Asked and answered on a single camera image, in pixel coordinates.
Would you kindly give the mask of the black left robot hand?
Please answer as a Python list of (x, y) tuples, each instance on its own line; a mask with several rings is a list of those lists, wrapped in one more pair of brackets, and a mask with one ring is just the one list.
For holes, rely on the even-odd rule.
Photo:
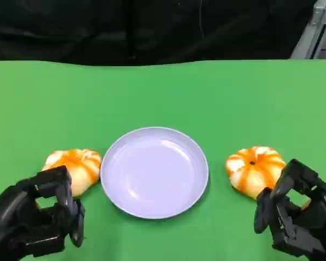
[(0, 260), (62, 252), (66, 237), (81, 247), (84, 217), (64, 165), (7, 187), (0, 194)]

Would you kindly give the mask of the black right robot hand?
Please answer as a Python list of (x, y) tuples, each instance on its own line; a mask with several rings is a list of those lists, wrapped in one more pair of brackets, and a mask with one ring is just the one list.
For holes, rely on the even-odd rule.
[(254, 231), (269, 228), (275, 250), (326, 260), (326, 182), (296, 159), (282, 169), (273, 189), (256, 198)]

